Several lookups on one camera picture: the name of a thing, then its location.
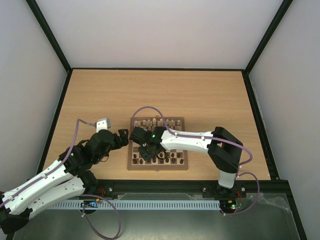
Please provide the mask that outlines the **white queen piece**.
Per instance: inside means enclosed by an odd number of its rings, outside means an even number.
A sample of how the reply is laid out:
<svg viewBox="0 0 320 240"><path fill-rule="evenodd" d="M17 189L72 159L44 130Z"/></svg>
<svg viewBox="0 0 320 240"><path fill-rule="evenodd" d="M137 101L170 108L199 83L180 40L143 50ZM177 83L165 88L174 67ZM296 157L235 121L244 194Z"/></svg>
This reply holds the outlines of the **white queen piece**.
<svg viewBox="0 0 320 240"><path fill-rule="evenodd" d="M160 126L163 126L163 125L164 125L164 121L163 121L162 118L160 119L159 124L160 124Z"/></svg>

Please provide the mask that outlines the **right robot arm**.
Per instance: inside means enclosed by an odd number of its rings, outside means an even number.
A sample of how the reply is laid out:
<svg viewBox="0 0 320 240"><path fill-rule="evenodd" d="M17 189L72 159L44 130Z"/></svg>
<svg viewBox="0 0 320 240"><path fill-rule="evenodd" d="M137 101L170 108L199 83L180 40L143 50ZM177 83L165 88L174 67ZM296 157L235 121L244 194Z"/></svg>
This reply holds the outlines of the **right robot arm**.
<svg viewBox="0 0 320 240"><path fill-rule="evenodd" d="M136 126L129 139L139 145L138 151L145 161L169 150L206 154L220 171L218 191L229 196L236 189L235 179L244 146L223 127L216 127L214 131L187 132L164 126L157 126L153 131Z"/></svg>

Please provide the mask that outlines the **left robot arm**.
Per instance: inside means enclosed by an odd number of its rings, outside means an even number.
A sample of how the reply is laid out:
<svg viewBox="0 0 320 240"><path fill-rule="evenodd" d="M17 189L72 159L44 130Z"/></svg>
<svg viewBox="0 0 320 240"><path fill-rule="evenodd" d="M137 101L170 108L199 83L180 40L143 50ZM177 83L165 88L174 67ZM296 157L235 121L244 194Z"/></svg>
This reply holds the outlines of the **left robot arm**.
<svg viewBox="0 0 320 240"><path fill-rule="evenodd" d="M129 143L128 129L112 133L101 129L90 139L69 147L45 170L0 197L0 228L6 235L23 228L30 219L61 201L92 195L98 180L91 167L110 151Z"/></svg>

